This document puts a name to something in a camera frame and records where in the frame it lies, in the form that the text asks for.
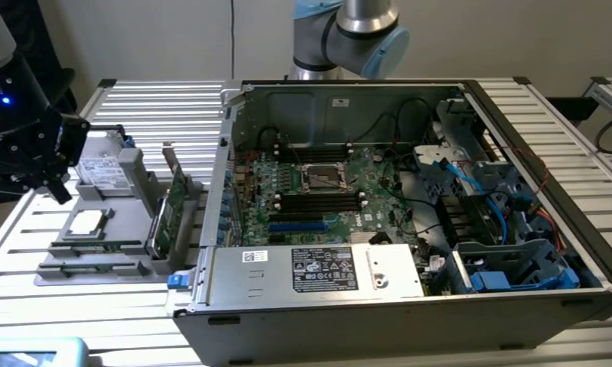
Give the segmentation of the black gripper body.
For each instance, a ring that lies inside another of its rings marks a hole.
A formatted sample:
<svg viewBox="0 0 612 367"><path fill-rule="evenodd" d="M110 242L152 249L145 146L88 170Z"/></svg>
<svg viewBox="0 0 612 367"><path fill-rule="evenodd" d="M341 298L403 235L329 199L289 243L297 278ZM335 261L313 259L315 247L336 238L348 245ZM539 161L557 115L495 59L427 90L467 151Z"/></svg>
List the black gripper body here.
<svg viewBox="0 0 612 367"><path fill-rule="evenodd" d="M89 129L52 106L26 61L13 57L0 67L0 191L46 190L44 171L78 164Z"/></svg>

